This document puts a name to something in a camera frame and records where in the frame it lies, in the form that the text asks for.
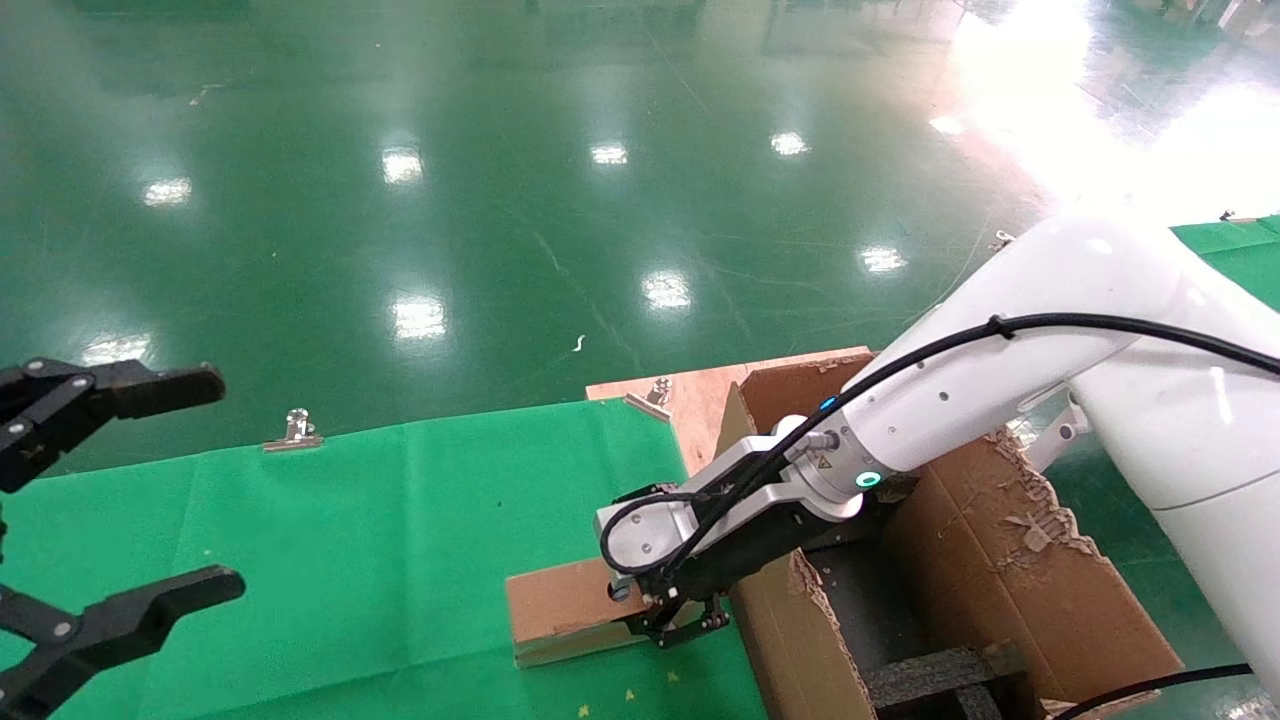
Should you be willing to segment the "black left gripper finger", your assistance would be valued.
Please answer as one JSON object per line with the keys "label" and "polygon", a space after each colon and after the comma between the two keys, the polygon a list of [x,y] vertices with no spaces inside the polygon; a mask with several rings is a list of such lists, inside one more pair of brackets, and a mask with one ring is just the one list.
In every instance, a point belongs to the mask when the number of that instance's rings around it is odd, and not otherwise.
{"label": "black left gripper finger", "polygon": [[3,633],[32,644],[3,670],[3,717],[51,717],[100,673],[159,652],[182,618],[244,592],[244,578],[221,565],[111,594],[79,614],[3,587]]}
{"label": "black left gripper finger", "polygon": [[3,369],[1,488],[22,491],[116,419],[221,401],[227,384],[206,363],[154,372],[140,360],[78,366],[47,357]]}

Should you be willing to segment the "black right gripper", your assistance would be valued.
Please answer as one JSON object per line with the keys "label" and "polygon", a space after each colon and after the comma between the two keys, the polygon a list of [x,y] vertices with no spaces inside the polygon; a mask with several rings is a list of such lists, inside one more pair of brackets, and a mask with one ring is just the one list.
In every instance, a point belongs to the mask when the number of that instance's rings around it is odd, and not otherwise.
{"label": "black right gripper", "polygon": [[717,593],[724,593],[776,559],[845,530],[865,509],[867,501],[855,498],[851,516],[829,521],[800,502],[773,505],[710,548],[685,559],[671,579],[666,580],[658,570],[650,573],[648,594],[653,600],[675,596],[689,601],[678,609],[675,600],[654,602],[643,612],[627,616],[625,625],[631,635],[648,639],[660,650],[672,650],[726,629],[731,624],[727,598]]}

